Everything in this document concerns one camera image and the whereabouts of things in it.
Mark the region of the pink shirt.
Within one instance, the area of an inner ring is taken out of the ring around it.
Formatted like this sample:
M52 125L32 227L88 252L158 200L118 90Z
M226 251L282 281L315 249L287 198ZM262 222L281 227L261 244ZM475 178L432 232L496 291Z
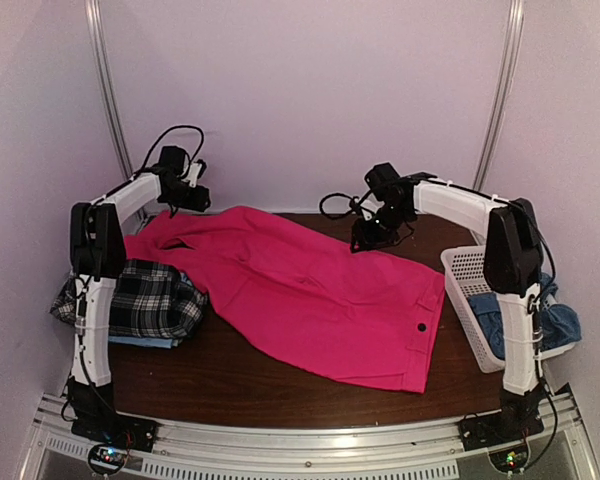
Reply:
M423 393L443 276L250 207L161 214L125 239L129 258L185 273L268 356L334 381Z

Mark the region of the black white plaid shirt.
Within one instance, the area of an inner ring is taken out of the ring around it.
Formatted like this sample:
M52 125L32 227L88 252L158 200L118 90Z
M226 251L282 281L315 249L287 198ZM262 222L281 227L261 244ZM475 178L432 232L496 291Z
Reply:
M209 305L186 273L171 265L128 260L116 281L109 334L180 341L193 335Z

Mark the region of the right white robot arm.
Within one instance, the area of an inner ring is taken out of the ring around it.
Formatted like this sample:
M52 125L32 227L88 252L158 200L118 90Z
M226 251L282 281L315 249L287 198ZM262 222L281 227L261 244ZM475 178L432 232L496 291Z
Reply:
M349 202L357 219L352 252L399 242L399 229L418 215L440 217L485 240L483 277L499 304L505 343L501 409L492 430L515 440L531 424L530 411L544 396L540 343L543 243L531 203L505 200L420 172L401 176L389 163L365 176L366 192Z

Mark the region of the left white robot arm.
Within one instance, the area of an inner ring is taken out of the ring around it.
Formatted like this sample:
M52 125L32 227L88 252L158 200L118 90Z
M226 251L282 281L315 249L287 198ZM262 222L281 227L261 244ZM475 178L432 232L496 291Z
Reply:
M199 184L207 164L176 146L162 148L156 164L143 167L111 191L75 204L70 215L70 261L76 287L71 406L103 444L124 433L116 415L108 360L109 311L127 254L123 224L151 202L203 212L209 189Z

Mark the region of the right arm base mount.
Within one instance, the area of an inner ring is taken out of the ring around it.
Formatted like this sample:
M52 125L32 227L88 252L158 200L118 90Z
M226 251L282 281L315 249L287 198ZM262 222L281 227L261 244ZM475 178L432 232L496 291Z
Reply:
M508 422L498 411L490 414L468 414L458 422L460 438L465 451L522 441L525 436L544 431L543 422L532 414L520 424Z

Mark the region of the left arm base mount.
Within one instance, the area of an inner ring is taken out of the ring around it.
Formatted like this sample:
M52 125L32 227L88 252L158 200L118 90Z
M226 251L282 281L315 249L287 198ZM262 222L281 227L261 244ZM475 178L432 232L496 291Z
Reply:
M154 420L126 415L79 415L71 426L71 432L124 450L151 453L156 440L158 423Z

